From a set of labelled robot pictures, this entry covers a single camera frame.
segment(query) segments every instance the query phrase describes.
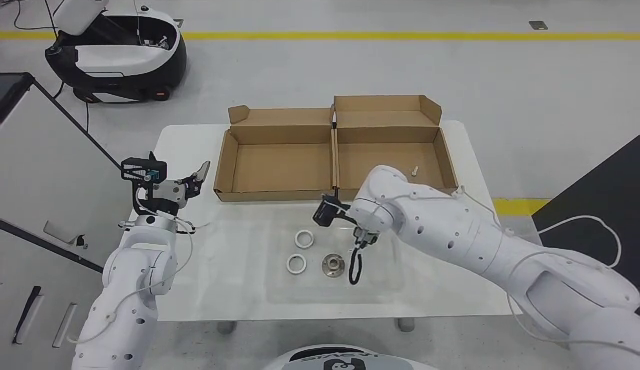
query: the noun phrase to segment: table top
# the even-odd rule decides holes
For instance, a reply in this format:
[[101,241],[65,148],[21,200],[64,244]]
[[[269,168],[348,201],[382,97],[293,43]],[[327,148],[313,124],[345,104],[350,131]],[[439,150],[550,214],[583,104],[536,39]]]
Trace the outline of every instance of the table top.
[[[166,127],[154,153],[168,163],[168,176],[181,178],[205,160],[211,170],[199,197],[179,215],[194,225],[209,225],[193,236],[194,253],[176,275],[172,290],[158,297],[159,320],[275,320],[397,318],[509,314],[504,291],[489,281],[403,244],[392,233],[363,253],[362,279],[349,285],[346,274],[328,278],[320,269],[327,253],[347,261],[353,245],[348,223],[321,229],[311,216],[318,202],[224,203],[213,192],[222,136],[228,125]],[[444,121],[442,129],[460,185],[493,208],[478,161],[462,123]],[[486,209],[468,205],[491,219]],[[309,229],[314,245],[304,251],[295,233]],[[189,253],[184,235],[178,261]],[[307,258],[299,276],[286,271],[292,253]]]

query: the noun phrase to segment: wire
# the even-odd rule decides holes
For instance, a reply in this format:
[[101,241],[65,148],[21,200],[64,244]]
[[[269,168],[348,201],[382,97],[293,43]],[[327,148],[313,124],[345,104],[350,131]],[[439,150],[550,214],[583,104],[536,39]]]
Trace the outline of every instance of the wire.
[[[552,230],[556,227],[559,227],[563,224],[566,224],[568,222],[574,221],[574,220],[579,220],[579,219],[590,219],[590,220],[595,220],[597,222],[599,222],[600,224],[602,224],[602,226],[607,229],[607,231],[609,231],[611,233],[611,235],[613,235],[613,237],[616,240],[616,244],[618,245],[618,253],[616,255],[616,259],[614,260],[614,262],[610,265],[605,265],[605,267],[612,269],[613,267],[617,266],[618,263],[620,262],[620,257],[622,256],[622,243],[620,242],[620,237],[618,236],[618,234],[611,228],[609,227],[607,224],[605,224],[604,221],[602,221],[602,219],[600,219],[599,217],[596,216],[591,216],[591,215],[580,215],[580,216],[574,216],[574,217],[570,217],[566,220],[562,220],[554,225],[552,225],[551,227],[547,227],[541,231],[538,232],[538,234],[543,234],[549,230]],[[563,259],[566,259],[567,261],[570,261],[572,263],[578,263],[581,264],[583,266],[587,266],[587,267],[591,267],[594,268],[594,266],[587,264],[587,263],[583,263],[580,262],[574,258],[571,258],[567,255],[563,255],[561,253],[557,253],[557,252],[551,252],[548,250],[544,250],[544,251],[539,251],[539,252],[534,252],[531,253],[525,257],[523,257],[522,259],[520,259],[518,261],[518,263],[516,263],[515,266],[513,266],[513,269],[511,269],[511,272],[509,273],[509,276],[507,277],[507,283],[506,283],[506,292],[507,292],[507,303],[509,304],[509,310],[511,311],[511,315],[513,316],[513,318],[516,320],[516,322],[518,323],[518,325],[520,326],[520,328],[522,328],[524,330],[524,332],[526,332],[530,337],[537,339],[538,341],[544,341],[544,342],[553,342],[553,343],[557,343],[557,344],[596,344],[596,345],[605,345],[605,346],[609,346],[612,348],[618,348],[618,349],[622,349],[624,351],[627,352],[631,352],[635,355],[640,356],[640,351],[630,348],[628,346],[625,345],[621,345],[621,344],[616,344],[613,342],[608,342],[608,341],[596,341],[596,340],[558,340],[558,339],[550,339],[550,338],[545,338],[545,337],[540,337],[538,335],[536,335],[535,333],[533,333],[531,330],[529,330],[521,321],[520,319],[518,319],[518,316],[515,313],[515,310],[513,309],[513,303],[512,300],[514,299],[513,296],[511,295],[511,293],[509,292],[510,290],[510,286],[511,286],[511,279],[513,277],[513,274],[515,273],[515,271],[527,260],[531,259],[534,256],[538,256],[538,255],[552,255],[552,256],[557,256],[557,257],[561,257]]]
[[60,82],[60,88],[58,88],[58,92],[56,92],[56,94],[53,95],[53,99],[58,99],[58,97],[62,93],[62,88],[64,88],[64,81]]
[[496,224],[496,227],[498,227],[499,230],[502,230],[502,226],[500,225],[500,221],[498,220],[498,215],[496,214],[496,212],[494,210],[492,210],[489,206],[483,204],[482,202],[480,202],[479,200],[477,200],[476,198],[474,198],[473,196],[469,195],[467,193],[466,188],[464,187],[464,185],[460,186],[460,189],[462,190],[462,193],[464,195],[466,195],[469,199],[471,199],[472,201],[474,201],[475,203],[477,203],[478,205],[482,206],[483,208],[487,209],[492,215],[493,215],[493,222]]
[[138,13],[138,4],[136,3],[136,0],[133,0],[133,8],[136,11],[136,18],[138,19],[138,29],[136,30],[136,33],[138,34],[138,43],[142,45],[142,38],[140,37],[140,13]]
[[610,269],[616,267],[618,263],[620,263],[620,258],[622,257],[622,242],[620,241],[620,237],[618,236],[618,234],[611,227],[606,225],[605,222],[602,221],[602,219],[599,217],[591,216],[588,214],[582,214],[579,216],[570,217],[568,219],[562,220],[561,222],[558,222],[552,225],[551,227],[547,227],[544,230],[538,231],[538,234],[546,233],[547,231],[553,230],[554,228],[559,227],[563,224],[569,223],[574,220],[580,220],[580,219],[589,219],[589,220],[597,221],[602,225],[602,227],[604,227],[607,231],[609,231],[611,235],[613,235],[613,238],[615,238],[616,240],[616,245],[618,246],[618,253],[616,253],[616,258],[613,261],[613,263],[607,267],[609,267]]
[[44,0],[44,4],[47,7],[47,13],[49,14],[49,20],[51,20],[51,29],[53,30],[53,35],[58,39],[58,33],[56,32],[56,25],[53,23],[53,15],[51,14],[51,8],[49,7],[49,1]]
[[[353,248],[353,252],[351,252],[351,261],[349,262],[349,284],[351,285],[356,285],[362,275],[362,254],[358,253],[359,249],[360,248]],[[356,273],[356,277],[353,278],[353,266],[356,262],[356,254],[358,254],[358,273]]]
[[185,266],[186,266],[186,265],[189,263],[189,261],[191,260],[191,256],[193,256],[193,237],[191,236],[191,234],[192,234],[192,233],[191,233],[191,232],[189,232],[189,228],[185,225],[185,223],[186,223],[186,224],[190,224],[190,222],[188,222],[188,221],[186,221],[186,220],[183,220],[183,219],[180,219],[180,218],[179,218],[179,217],[177,217],[177,216],[175,216],[175,217],[174,217],[174,221],[176,222],[176,224],[179,224],[180,226],[182,226],[182,227],[185,229],[185,231],[187,231],[187,235],[189,236],[189,256],[187,256],[187,260],[182,264],[182,266],[180,266],[180,267],[179,267],[175,272],[173,272],[173,274],[171,274],[170,276],[166,277],[166,278],[165,278],[165,279],[163,279],[162,281],[158,281],[157,283],[152,284],[152,285],[150,285],[150,286],[148,286],[148,287],[140,288],[140,289],[138,289],[138,290],[136,290],[136,291],[133,291],[133,292],[131,292],[131,293],[129,293],[129,294],[127,294],[127,295],[125,295],[125,297],[124,297],[124,298],[122,298],[122,299],[120,300],[120,302],[118,302],[118,304],[116,305],[116,307],[115,307],[115,309],[113,310],[113,312],[111,312],[111,313],[108,313],[108,314],[107,314],[107,316],[105,317],[105,320],[107,321],[107,325],[106,325],[102,330],[100,330],[100,332],[99,332],[99,333],[97,333],[96,335],[94,335],[94,336],[92,336],[92,337],[90,337],[90,338],[83,339],[83,340],[80,340],[80,339],[78,339],[78,340],[74,340],[74,339],[72,339],[71,337],[67,337],[67,341],[71,342],[72,344],[76,344],[76,345],[78,345],[78,344],[85,344],[85,343],[87,343],[87,342],[93,341],[94,339],[98,338],[99,336],[101,336],[102,334],[104,334],[104,332],[105,332],[105,331],[107,331],[107,329],[111,326],[111,324],[112,324],[112,323],[114,323],[114,322],[116,321],[117,313],[118,313],[118,309],[119,309],[119,308],[120,308],[120,306],[124,303],[124,301],[125,301],[125,300],[127,300],[127,298],[129,298],[129,297],[131,297],[131,296],[133,296],[133,295],[135,295],[135,294],[137,294],[137,293],[139,293],[139,292],[142,292],[142,291],[144,291],[144,290],[147,290],[147,289],[148,289],[148,290],[149,290],[149,292],[151,293],[151,288],[153,288],[153,287],[155,287],[155,286],[157,286],[157,285],[160,285],[160,284],[165,283],[166,281],[168,281],[168,280],[170,280],[171,278],[175,277],[175,275],[176,275],[176,274],[178,274],[180,271],[182,271],[182,269],[184,269],[184,268],[185,268]]
[[89,102],[85,102],[84,106],[87,109],[87,127],[85,127],[85,130],[87,131],[87,134],[89,134]]
[[340,213],[340,212],[345,212],[346,213],[347,212],[344,208],[341,208],[340,206],[336,205],[335,203],[331,203],[331,202],[327,202],[327,201],[324,201],[324,203],[329,205],[329,206],[333,206],[334,208],[338,209],[338,213]]

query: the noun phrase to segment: cardboard box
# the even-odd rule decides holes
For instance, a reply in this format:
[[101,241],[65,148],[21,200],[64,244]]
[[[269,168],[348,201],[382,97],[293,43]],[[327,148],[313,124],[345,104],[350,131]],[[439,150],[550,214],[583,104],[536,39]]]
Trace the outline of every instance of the cardboard box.
[[223,202],[291,201],[338,188],[346,201],[386,164],[450,193],[458,184],[441,114],[424,95],[337,96],[326,109],[229,108],[214,191]]
[[319,200],[336,185],[326,109],[229,108],[214,182],[221,201]]
[[340,199],[352,200],[380,164],[400,170],[411,183],[447,193],[458,187],[440,129],[442,109],[426,96],[336,96],[334,108]]

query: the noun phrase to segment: small white object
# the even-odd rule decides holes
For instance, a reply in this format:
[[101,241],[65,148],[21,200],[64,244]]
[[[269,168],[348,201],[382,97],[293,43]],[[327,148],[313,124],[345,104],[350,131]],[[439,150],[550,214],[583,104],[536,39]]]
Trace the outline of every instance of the small white object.
[[[306,235],[309,236],[309,242],[306,244],[303,244],[302,242],[300,242],[300,237]],[[296,246],[300,249],[308,249],[311,245],[313,245],[313,233],[309,230],[300,230],[298,231],[298,233],[296,234],[294,241],[296,243]]]
[[[293,270],[291,268],[291,262],[293,261],[293,259],[296,259],[296,258],[299,258],[300,260],[302,260],[302,267],[300,267],[298,270]],[[305,271],[306,269],[307,269],[307,259],[305,259],[304,256],[302,256],[301,254],[294,253],[293,255],[289,256],[289,259],[287,259],[287,270],[289,271],[289,273],[298,275],[303,271]]]

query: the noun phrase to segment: silver metal part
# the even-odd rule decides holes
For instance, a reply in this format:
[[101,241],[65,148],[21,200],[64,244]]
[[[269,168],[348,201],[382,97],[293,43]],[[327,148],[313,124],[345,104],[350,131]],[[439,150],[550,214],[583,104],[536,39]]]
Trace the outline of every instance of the silver metal part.
[[340,277],[344,273],[344,268],[344,259],[337,253],[331,253],[322,260],[322,272],[327,277]]
[[160,184],[156,185],[153,187],[154,198],[166,199],[168,201],[175,202],[178,204],[180,209],[187,206],[184,184],[178,184],[178,182],[174,180],[164,180]]

